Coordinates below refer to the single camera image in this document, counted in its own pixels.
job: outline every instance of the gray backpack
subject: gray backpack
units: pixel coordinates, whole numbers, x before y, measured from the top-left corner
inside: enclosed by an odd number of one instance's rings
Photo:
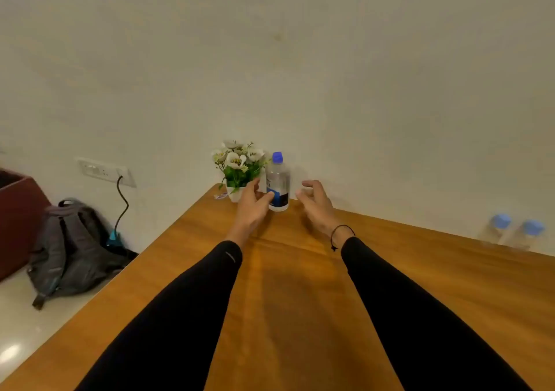
[[[94,210],[80,201],[66,198],[48,207],[27,269],[38,292],[33,306],[41,310],[48,298],[86,292],[136,256],[121,247],[109,251],[102,246],[107,239]]]

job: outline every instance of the black bracelet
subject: black bracelet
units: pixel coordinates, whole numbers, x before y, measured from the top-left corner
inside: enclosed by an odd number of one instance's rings
[[[336,231],[337,229],[339,229],[341,226],[349,227],[349,229],[351,229],[350,226],[347,226],[347,225],[339,225],[339,226],[337,226],[337,227],[334,229],[333,232],[331,232],[331,235],[330,235],[330,243],[331,243],[331,249],[332,249],[334,252],[335,252],[335,250],[337,249],[337,247],[334,246],[334,233],[335,233],[335,231]],[[354,231],[353,229],[351,229],[351,232],[352,232],[353,235],[356,236],[356,233],[355,233],[355,231]]]

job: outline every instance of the black sleeve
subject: black sleeve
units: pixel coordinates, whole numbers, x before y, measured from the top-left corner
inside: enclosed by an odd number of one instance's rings
[[[358,238],[341,256],[406,391],[530,390],[472,328]]]
[[[202,390],[242,261],[234,242],[217,245],[118,334],[77,390]]]

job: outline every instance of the water bottle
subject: water bottle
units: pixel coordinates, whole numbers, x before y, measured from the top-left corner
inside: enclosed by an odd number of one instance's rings
[[[283,164],[281,151],[272,155],[272,162],[266,166],[266,192],[274,192],[270,210],[285,211],[289,206],[289,169]]]
[[[496,214],[491,218],[485,231],[482,233],[482,243],[499,243],[507,227],[510,225],[510,216],[508,214]]]
[[[522,234],[519,235],[517,248],[527,251],[531,248],[536,238],[545,230],[545,226],[538,220],[526,220],[522,225]]]

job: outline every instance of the wood grain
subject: wood grain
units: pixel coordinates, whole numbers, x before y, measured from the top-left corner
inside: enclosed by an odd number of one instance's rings
[[[223,239],[235,205],[208,191],[2,384],[72,390],[119,331]],[[339,212],[450,307],[535,390],[555,389],[555,258]],[[244,250],[206,390],[400,390],[338,253],[292,201]]]

